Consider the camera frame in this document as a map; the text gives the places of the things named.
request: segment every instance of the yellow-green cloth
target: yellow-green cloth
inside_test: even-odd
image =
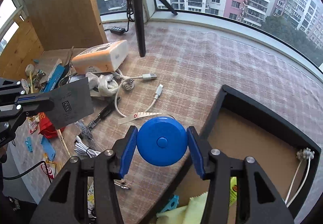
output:
[[[156,215],[156,224],[200,224],[206,204],[207,192],[190,198],[187,206],[178,207]]]

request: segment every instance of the green packet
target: green packet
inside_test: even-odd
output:
[[[231,206],[236,200],[237,200],[237,178],[232,177],[230,179],[230,200],[229,200],[229,206]]]

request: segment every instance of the plaid tablecloth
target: plaid tablecloth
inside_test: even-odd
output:
[[[156,80],[136,81],[131,92],[121,91],[118,105],[125,114],[143,111],[151,103],[156,87],[164,85],[161,97],[151,110],[172,114],[184,127],[194,125],[199,131],[211,109],[215,96],[227,84],[259,101],[295,125],[320,147],[323,146],[322,84],[311,79],[297,67],[275,54],[237,40],[224,38],[215,30],[182,24],[152,23],[145,25],[147,53],[139,57],[135,28],[119,37],[107,32],[110,42],[127,39],[129,55],[120,66],[127,76],[154,72]],[[67,50],[44,52],[39,66],[49,72],[58,57],[65,60]],[[104,103],[94,101],[94,114],[84,118],[89,123],[103,108]],[[138,128],[144,119],[118,126],[120,117],[114,112],[92,131],[102,149],[111,148],[115,140],[125,136],[130,125]],[[74,154],[74,138],[79,131],[75,125],[67,126],[63,133],[67,147]],[[17,130],[16,148],[22,168],[28,169],[42,158],[41,136],[32,135],[34,152],[29,153],[24,141],[27,122]],[[59,140],[51,140],[56,160],[68,159]],[[125,179],[132,190],[117,190],[121,213],[126,224],[138,222],[167,188],[187,157],[174,165],[155,167],[144,161],[135,151]],[[29,173],[31,185],[41,197],[49,183],[40,169]],[[313,186],[295,223],[308,214],[323,191],[323,162],[320,162]]]

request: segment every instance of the silver bolt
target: silver bolt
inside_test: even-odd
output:
[[[106,156],[112,156],[113,155],[113,150],[112,149],[107,149],[106,151],[104,151],[104,154]]]
[[[69,161],[71,162],[71,163],[75,163],[75,162],[77,162],[79,160],[79,158],[77,157],[77,156],[72,156],[70,159],[69,159]]]
[[[247,157],[246,157],[246,161],[247,161],[248,163],[254,163],[254,162],[255,162],[255,159],[254,159],[252,156],[247,156]]]
[[[218,156],[218,155],[220,155],[220,153],[221,153],[220,150],[218,150],[216,148],[211,149],[211,154],[212,155]]]

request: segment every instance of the wooden wall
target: wooden wall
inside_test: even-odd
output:
[[[27,65],[34,64],[33,59],[39,59],[44,49],[29,19],[22,21],[17,16],[15,22],[19,28],[0,55],[0,77],[21,80],[27,79]]]
[[[107,43],[96,0],[25,0],[44,50]]]

